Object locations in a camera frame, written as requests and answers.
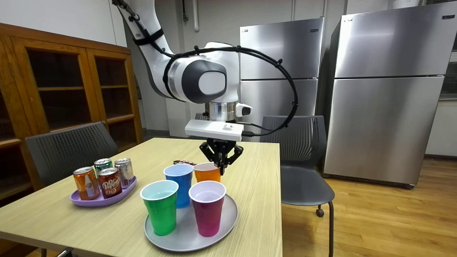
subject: chair leg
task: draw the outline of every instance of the chair leg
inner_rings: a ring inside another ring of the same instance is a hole
[[[332,257],[332,239],[334,239],[334,209],[332,209],[332,201],[328,201],[328,207],[330,207],[330,219],[328,219],[328,255]]]

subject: green cup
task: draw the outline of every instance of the green cup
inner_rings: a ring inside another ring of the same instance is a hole
[[[140,192],[157,235],[170,234],[175,228],[177,188],[175,181],[160,179],[147,184]]]

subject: floor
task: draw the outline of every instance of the floor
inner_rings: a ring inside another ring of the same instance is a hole
[[[327,181],[335,191],[335,257],[457,255],[457,159],[425,159],[412,189]],[[314,209],[282,205],[285,257],[327,255],[328,215]]]

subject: stainless steel refrigerator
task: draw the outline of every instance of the stainless steel refrigerator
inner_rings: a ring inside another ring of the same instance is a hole
[[[298,92],[297,114],[315,111],[321,61],[322,18],[240,27],[240,44],[282,59]],[[268,62],[241,54],[241,102],[253,107],[244,121],[261,124],[264,114],[287,115],[292,91]]]
[[[324,174],[417,184],[455,10],[450,2],[341,17]]]

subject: soda can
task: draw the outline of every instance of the soda can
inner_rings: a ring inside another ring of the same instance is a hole
[[[97,169],[97,172],[100,172],[104,168],[113,167],[113,162],[110,158],[98,158],[94,162],[94,168]]]
[[[114,167],[118,168],[123,184],[127,185],[133,179],[133,168],[130,158],[118,158],[114,161]]]
[[[123,191],[118,168],[108,167],[98,172],[98,182],[104,198],[113,197]]]
[[[73,171],[73,178],[81,199],[94,199],[100,195],[100,185],[94,168],[80,167]]]

